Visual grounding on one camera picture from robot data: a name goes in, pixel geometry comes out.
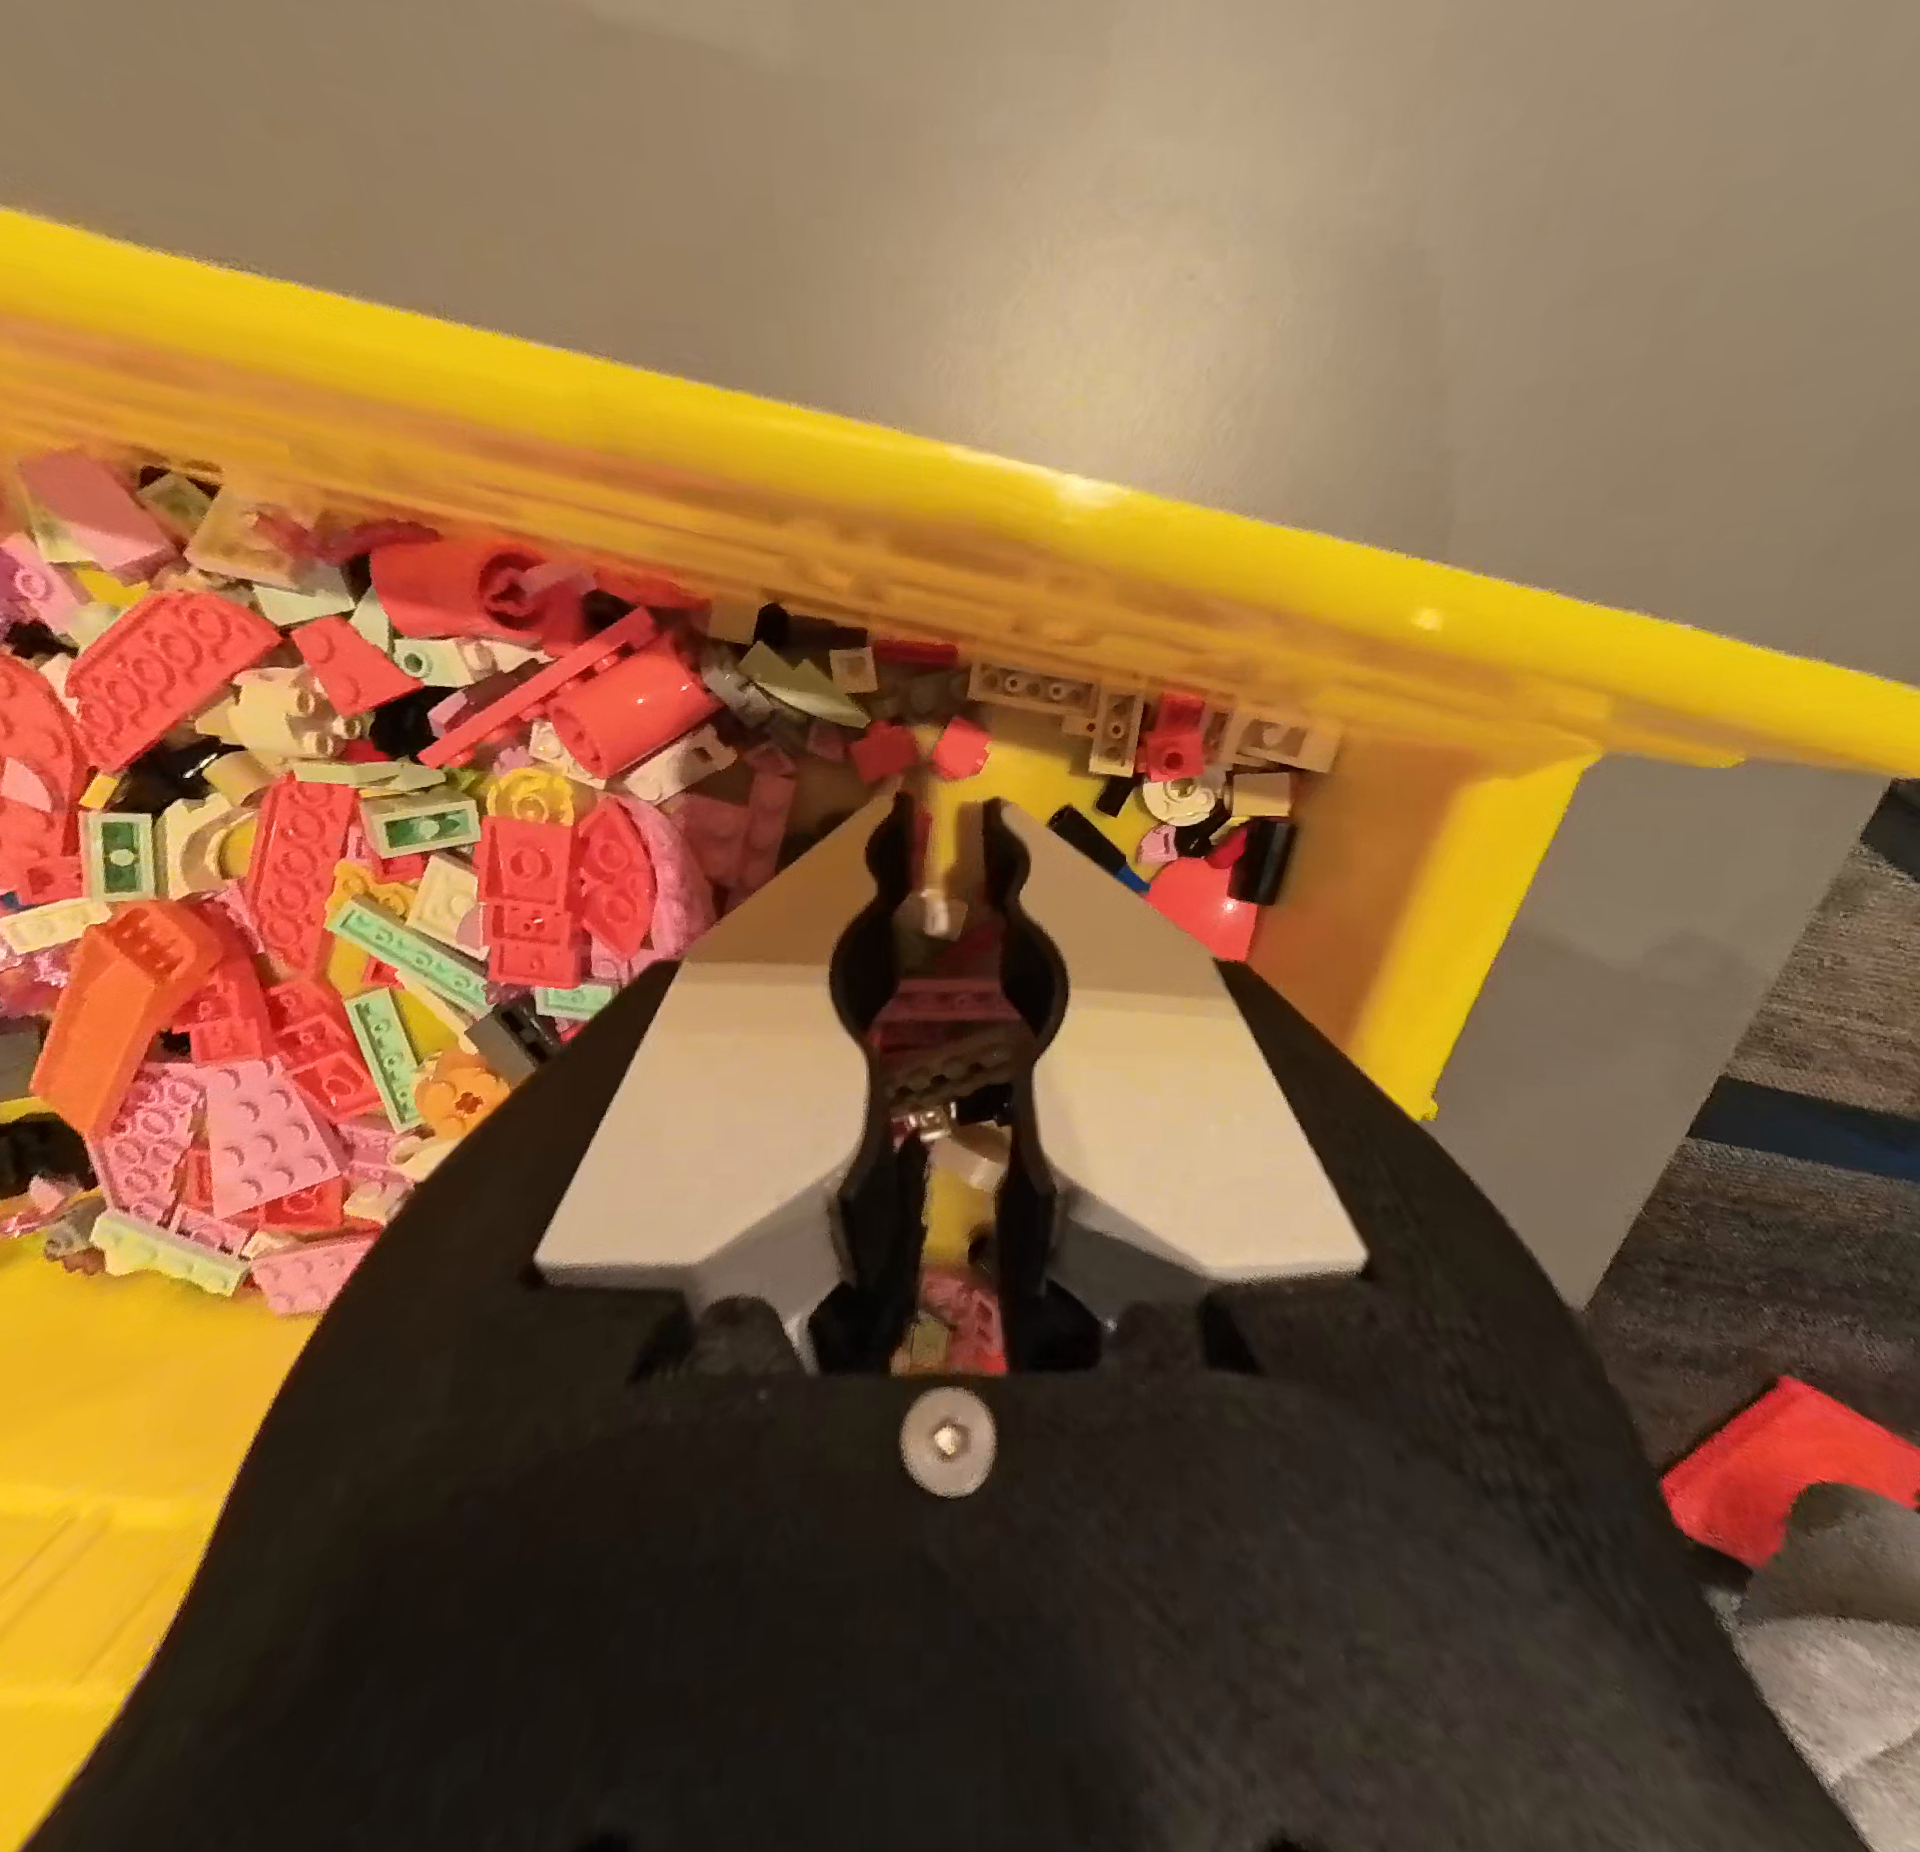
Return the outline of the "grey desk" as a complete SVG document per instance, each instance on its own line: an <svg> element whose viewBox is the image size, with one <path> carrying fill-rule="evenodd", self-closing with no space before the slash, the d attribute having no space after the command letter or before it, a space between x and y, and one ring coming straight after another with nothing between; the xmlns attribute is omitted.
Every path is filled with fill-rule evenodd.
<svg viewBox="0 0 1920 1852"><path fill-rule="evenodd" d="M7 0L7 209L1917 682L1917 0Z"/></svg>

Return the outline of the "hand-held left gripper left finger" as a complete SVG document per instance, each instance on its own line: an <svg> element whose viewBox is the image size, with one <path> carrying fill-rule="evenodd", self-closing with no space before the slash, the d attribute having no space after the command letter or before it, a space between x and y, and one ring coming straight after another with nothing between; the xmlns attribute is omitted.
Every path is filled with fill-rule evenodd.
<svg viewBox="0 0 1920 1852"><path fill-rule="evenodd" d="M817 1373L816 1312L858 1285L840 1202L890 1153L866 1033L914 869L917 796L878 792L682 955L534 1249L545 1285L761 1304Z"/></svg>

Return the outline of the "red plastic object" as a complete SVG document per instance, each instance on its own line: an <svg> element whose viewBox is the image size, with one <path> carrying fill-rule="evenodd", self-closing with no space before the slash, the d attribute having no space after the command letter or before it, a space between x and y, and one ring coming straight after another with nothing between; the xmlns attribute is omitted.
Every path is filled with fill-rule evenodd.
<svg viewBox="0 0 1920 1852"><path fill-rule="evenodd" d="M1920 1445L1780 1374L1660 1475L1660 1502L1694 1546L1757 1569L1776 1561L1792 1502L1819 1486L1917 1510Z"/></svg>

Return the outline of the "person's grey clothing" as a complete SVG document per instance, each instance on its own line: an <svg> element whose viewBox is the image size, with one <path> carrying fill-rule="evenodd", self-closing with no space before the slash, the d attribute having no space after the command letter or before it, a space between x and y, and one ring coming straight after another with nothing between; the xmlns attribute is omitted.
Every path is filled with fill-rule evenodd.
<svg viewBox="0 0 1920 1852"><path fill-rule="evenodd" d="M1862 1849L1920 1849L1920 1516L1811 1486L1780 1546L1714 1613Z"/></svg>

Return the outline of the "pile of toy bricks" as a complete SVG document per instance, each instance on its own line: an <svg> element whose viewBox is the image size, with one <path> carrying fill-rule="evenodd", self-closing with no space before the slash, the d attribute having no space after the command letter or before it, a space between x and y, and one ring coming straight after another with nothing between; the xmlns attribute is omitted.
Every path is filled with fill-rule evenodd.
<svg viewBox="0 0 1920 1852"><path fill-rule="evenodd" d="M316 1318L400 1202L635 975L673 975L878 792L917 796L901 986L817 1361L995 1318L1031 1033L993 796L1244 959L1292 757L1188 697L878 645L772 604L632 604L415 521L213 478L21 466L7 539L7 1238Z"/></svg>

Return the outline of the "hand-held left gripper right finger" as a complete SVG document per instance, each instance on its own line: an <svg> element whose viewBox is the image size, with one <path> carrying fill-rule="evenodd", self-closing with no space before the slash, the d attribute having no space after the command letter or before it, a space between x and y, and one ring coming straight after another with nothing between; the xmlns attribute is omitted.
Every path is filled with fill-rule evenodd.
<svg viewBox="0 0 1920 1852"><path fill-rule="evenodd" d="M1229 967L1002 796L978 856L1031 1033L995 1185L1007 1373L1088 1373L1127 1309L1357 1279L1357 1219Z"/></svg>

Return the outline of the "yellow plastic bin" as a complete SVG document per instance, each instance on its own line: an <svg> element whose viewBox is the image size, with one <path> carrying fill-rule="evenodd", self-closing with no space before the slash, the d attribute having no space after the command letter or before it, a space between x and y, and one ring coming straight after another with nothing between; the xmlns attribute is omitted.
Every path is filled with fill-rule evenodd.
<svg viewBox="0 0 1920 1852"><path fill-rule="evenodd" d="M1407 1114L1600 757L1917 767L1917 686L7 214L7 466L232 470L1333 742L1247 966ZM7 1247L7 1849L124 1706L303 1318Z"/></svg>

